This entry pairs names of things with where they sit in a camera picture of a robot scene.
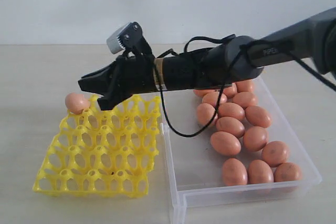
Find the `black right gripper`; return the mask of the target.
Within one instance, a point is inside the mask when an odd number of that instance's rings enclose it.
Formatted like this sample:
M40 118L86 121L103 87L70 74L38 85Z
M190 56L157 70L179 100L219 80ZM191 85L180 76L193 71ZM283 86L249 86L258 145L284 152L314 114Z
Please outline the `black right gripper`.
M112 110L133 94L157 92L153 77L153 55L119 56L116 64L82 76L78 80L81 91L102 95L98 105L102 111ZM117 76L113 76L115 67Z

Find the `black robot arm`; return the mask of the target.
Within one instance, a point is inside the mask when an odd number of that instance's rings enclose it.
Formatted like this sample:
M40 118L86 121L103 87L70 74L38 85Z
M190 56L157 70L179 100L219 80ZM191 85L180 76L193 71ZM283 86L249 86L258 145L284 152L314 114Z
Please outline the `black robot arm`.
M306 70L328 87L335 73L335 9L313 15L262 39L230 35L214 40L213 48L171 50L154 57L141 26L130 23L109 41L117 58L108 66L81 77L84 92L100 95L101 110L111 110L134 94L218 89L258 77L264 67L312 59Z

